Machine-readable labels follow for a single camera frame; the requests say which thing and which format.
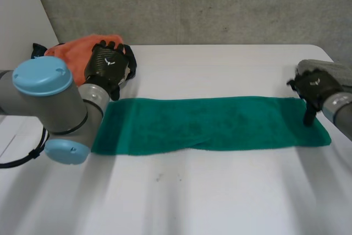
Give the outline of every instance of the orange cloth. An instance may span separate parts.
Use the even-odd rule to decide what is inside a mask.
[[[106,44],[113,41],[115,48],[123,43],[119,35],[89,35],[65,44],[54,46],[45,52],[45,56],[55,56],[65,61],[67,67],[73,74],[76,85],[80,86],[85,82],[84,69],[92,56],[92,48],[95,44],[105,40]]]

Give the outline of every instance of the table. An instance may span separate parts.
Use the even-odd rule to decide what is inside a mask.
[[[137,76],[122,98],[296,96],[286,81],[312,45],[133,46]],[[0,170],[0,234],[351,234],[352,146],[325,117],[319,148],[145,157],[91,154],[80,166],[48,159]],[[36,118],[0,124],[0,162],[39,141]]]

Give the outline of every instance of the folded towel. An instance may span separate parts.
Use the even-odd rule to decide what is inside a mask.
[[[324,146],[329,134],[315,119],[303,125],[301,99],[227,97],[111,102],[92,152],[149,155],[184,148],[234,151]]]

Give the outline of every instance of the black cable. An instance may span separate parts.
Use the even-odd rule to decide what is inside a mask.
[[[16,161],[7,162],[7,163],[0,163],[0,169],[17,167],[17,166],[23,165],[24,163],[26,163],[32,159],[37,158],[40,155],[40,153],[44,150],[45,142],[49,138],[49,134],[46,139],[45,139],[45,135],[46,135],[46,129],[43,127],[42,137],[41,137],[41,139],[35,149],[31,150],[28,153],[28,155],[23,157],[22,159],[18,159]]]

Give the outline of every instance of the robotic arm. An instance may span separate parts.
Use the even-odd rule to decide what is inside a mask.
[[[14,71],[0,71],[0,114],[38,117],[50,134],[47,156],[64,164],[83,163],[109,101],[118,100],[120,84],[135,75],[131,48],[114,46],[101,41],[93,47],[86,82],[79,88],[56,57],[43,56]]]
[[[324,70],[306,70],[302,61],[295,79],[287,84],[306,101],[303,119],[306,126],[312,125],[316,113],[322,111],[352,141],[352,94],[345,92],[334,77]]]

